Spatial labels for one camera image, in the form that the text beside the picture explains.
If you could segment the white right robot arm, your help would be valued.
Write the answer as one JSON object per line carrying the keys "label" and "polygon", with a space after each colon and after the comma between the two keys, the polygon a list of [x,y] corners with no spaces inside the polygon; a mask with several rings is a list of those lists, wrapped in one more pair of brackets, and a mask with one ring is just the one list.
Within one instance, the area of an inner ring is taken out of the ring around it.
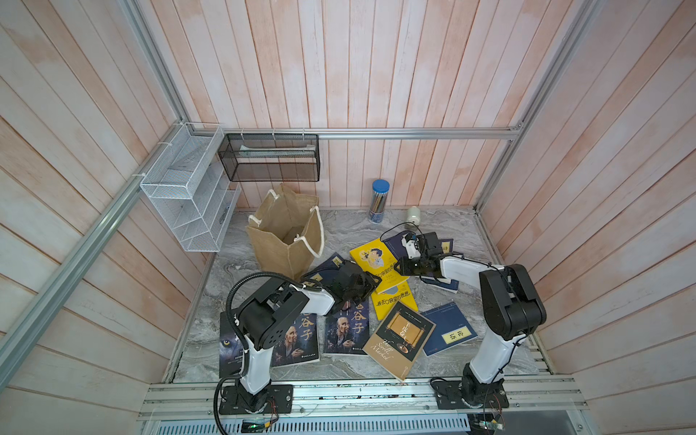
{"label": "white right robot arm", "polygon": [[504,370],[518,346],[547,321],[547,310],[525,266],[494,265],[446,253],[434,232],[407,231],[395,270],[405,277],[451,279],[480,290],[487,332],[462,372],[460,395],[473,408],[503,391]]}

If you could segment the navy book yellow label back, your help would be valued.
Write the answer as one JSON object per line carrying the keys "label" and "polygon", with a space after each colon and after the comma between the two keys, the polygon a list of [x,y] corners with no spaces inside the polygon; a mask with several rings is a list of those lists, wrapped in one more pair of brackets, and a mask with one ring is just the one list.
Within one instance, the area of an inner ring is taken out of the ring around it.
{"label": "navy book yellow label back", "polygon": [[402,246],[402,237],[407,232],[412,232],[412,231],[404,230],[404,231],[402,231],[402,232],[400,232],[392,237],[388,237],[384,241],[385,246],[387,246],[387,248],[390,250],[390,252],[393,254],[393,256],[396,260],[401,260],[402,258],[408,259],[406,251],[405,251],[404,247]]}

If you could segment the yellow cartoon book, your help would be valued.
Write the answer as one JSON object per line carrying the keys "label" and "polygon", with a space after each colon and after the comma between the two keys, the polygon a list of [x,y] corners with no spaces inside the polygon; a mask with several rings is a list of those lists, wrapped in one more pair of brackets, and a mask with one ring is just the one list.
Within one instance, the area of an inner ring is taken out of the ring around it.
{"label": "yellow cartoon book", "polygon": [[375,239],[350,251],[351,258],[364,270],[382,279],[375,293],[385,291],[402,284],[408,277],[400,275],[394,268],[397,259],[380,239]]}
{"label": "yellow cartoon book", "polygon": [[397,303],[403,303],[414,312],[418,312],[419,308],[411,291],[411,287],[407,280],[384,290],[382,293],[372,293],[371,299],[377,319],[382,321],[390,313]]}

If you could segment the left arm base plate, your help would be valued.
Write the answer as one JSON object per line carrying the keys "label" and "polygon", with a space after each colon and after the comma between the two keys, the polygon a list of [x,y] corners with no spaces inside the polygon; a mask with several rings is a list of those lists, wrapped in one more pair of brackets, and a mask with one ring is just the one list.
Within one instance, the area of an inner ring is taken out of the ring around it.
{"label": "left arm base plate", "polygon": [[221,393],[221,415],[287,414],[292,411],[294,386],[270,384],[251,394],[241,384],[224,386]]}

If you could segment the old man book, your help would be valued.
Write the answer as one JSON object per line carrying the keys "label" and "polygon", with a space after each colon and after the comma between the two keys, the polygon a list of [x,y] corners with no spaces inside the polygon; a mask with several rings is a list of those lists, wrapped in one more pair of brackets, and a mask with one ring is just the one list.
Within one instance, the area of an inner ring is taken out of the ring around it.
{"label": "old man book", "polygon": [[370,337],[369,304],[345,303],[341,310],[324,318],[324,353],[365,355]]}
{"label": "old man book", "polygon": [[275,346],[272,366],[308,364],[317,362],[319,359],[317,315],[299,315]]}

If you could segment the black wolf book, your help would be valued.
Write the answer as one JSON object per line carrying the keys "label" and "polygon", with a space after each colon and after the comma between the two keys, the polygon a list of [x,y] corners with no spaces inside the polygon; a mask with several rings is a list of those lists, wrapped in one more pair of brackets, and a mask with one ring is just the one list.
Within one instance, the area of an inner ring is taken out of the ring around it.
{"label": "black wolf book", "polygon": [[219,376],[238,373],[243,367],[243,346],[225,312],[219,315]]}

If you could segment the old man book left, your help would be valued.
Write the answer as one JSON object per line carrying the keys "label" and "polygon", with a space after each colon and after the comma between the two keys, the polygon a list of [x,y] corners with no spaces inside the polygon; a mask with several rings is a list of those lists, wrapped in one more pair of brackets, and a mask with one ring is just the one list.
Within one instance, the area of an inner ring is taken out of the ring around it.
{"label": "old man book left", "polygon": [[272,366],[308,364],[317,362],[319,359],[317,315],[299,315],[275,346]]}

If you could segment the clear pencil tube blue lid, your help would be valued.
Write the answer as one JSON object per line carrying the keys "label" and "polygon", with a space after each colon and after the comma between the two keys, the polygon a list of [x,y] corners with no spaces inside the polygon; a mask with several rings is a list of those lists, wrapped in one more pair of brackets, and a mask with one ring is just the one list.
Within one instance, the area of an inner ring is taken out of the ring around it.
{"label": "clear pencil tube blue lid", "polygon": [[384,209],[391,185],[385,179],[377,179],[372,185],[372,202],[369,208],[369,219],[374,223],[381,223],[384,219]]}

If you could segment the navy book yellow label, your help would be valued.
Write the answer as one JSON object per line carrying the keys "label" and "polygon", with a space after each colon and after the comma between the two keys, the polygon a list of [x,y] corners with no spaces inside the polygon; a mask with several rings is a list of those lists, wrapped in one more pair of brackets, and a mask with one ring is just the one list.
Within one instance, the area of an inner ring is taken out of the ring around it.
{"label": "navy book yellow label", "polygon": [[459,282],[457,280],[437,277],[421,277],[420,280],[426,285],[436,286],[441,290],[456,294],[459,291]]}
{"label": "navy book yellow label", "polygon": [[402,246],[402,237],[407,232],[412,232],[412,231],[404,230],[404,231],[402,231],[402,232],[400,232],[392,237],[388,237],[384,241],[385,246],[387,246],[387,248],[390,250],[390,252],[393,254],[393,256],[396,260],[401,260],[402,258],[408,259],[406,251],[405,251],[404,247]]}
{"label": "navy book yellow label", "polygon": [[441,239],[440,247],[443,255],[450,255],[453,252],[453,239]]}

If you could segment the navy book yellow label right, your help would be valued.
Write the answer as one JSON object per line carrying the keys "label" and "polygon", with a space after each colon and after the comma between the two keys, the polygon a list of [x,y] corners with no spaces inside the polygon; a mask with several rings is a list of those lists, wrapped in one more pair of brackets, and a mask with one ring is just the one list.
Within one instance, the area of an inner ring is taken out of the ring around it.
{"label": "navy book yellow label right", "polygon": [[421,277],[420,280],[426,285],[436,286],[441,290],[456,294],[459,291],[459,282],[457,280],[437,277]]}

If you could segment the black mesh wall basket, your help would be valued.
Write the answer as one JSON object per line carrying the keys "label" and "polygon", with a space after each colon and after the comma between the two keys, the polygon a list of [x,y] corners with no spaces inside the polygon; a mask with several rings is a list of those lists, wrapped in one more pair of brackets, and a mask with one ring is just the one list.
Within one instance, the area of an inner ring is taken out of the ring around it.
{"label": "black mesh wall basket", "polygon": [[227,133],[217,155],[232,182],[320,181],[319,138],[313,134]]}

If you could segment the tan canvas bag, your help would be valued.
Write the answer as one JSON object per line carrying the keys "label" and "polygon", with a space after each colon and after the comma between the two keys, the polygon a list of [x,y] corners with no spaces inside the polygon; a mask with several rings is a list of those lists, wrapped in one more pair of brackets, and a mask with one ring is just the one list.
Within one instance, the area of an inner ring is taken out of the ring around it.
{"label": "tan canvas bag", "polygon": [[285,185],[270,190],[248,218],[246,233],[261,270],[297,280],[324,253],[326,232],[319,198]]}

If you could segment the navy book yellow label middle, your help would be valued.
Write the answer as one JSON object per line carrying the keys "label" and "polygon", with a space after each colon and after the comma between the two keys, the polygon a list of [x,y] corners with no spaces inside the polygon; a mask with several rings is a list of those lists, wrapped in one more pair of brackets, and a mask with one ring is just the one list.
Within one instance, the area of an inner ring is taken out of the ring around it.
{"label": "navy book yellow label middle", "polygon": [[441,239],[440,247],[443,255],[450,255],[453,252],[453,239]]}

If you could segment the old man book right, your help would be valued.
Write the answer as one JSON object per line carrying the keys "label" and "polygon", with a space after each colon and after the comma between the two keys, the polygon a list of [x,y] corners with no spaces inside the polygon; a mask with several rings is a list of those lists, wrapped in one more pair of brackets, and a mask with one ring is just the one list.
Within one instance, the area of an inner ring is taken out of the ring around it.
{"label": "old man book right", "polygon": [[324,318],[324,353],[365,355],[370,337],[369,304],[345,303],[341,310]]}

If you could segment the brown black cover book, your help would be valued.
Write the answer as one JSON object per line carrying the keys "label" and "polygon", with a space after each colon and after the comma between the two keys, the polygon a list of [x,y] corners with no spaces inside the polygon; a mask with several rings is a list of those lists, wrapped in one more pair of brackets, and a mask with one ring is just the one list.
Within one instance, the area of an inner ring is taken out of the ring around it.
{"label": "brown black cover book", "polygon": [[405,381],[436,324],[402,302],[396,303],[368,339],[364,351],[399,381]]}

